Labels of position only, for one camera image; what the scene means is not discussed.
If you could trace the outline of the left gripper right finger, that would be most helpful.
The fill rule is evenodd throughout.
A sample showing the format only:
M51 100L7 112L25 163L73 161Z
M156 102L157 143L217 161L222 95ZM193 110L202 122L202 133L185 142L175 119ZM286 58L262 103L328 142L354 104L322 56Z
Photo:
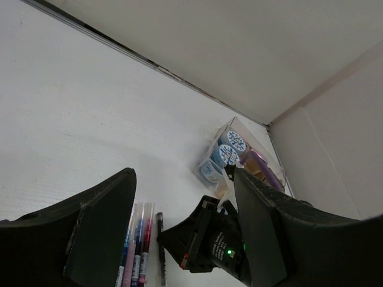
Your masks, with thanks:
M334 215L234 172L254 286L381 286L382 216Z

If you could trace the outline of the blue tape roll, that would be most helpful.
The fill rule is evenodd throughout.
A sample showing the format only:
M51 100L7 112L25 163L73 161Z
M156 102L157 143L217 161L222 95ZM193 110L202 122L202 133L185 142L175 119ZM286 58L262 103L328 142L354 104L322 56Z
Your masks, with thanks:
M220 168L224 168L226 165L233 165L239 161L239 155L229 145L221 144L214 148L211 158L213 162Z
M231 146L238 155L242 154L247 149L246 141L234 130L227 129L225 130L218 139L218 145L228 145Z

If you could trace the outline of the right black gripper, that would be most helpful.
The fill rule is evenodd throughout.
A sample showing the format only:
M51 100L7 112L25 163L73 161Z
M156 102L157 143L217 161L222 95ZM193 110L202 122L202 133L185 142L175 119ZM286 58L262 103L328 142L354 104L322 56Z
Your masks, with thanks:
M238 213L226 201L203 196L195 210L179 224L162 231L157 242L183 269L191 273L226 271L239 281L248 280L248 259L238 221Z

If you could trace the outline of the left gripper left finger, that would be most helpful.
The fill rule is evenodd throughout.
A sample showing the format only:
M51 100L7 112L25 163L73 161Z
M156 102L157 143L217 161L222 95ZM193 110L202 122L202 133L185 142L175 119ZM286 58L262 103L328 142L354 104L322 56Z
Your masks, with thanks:
M136 191L125 168L49 207L1 221L2 286L114 286Z

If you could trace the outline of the black gel pen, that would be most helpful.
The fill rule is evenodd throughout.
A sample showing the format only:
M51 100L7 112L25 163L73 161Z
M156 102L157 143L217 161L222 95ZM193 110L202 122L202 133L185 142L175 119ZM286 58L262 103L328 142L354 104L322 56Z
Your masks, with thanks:
M163 213L158 212L156 214L156 223L157 223L157 236L160 236L163 232ZM166 257L164 247L157 242L158 252L159 252L159 263L160 263L160 284L162 287L167 286L166 281Z

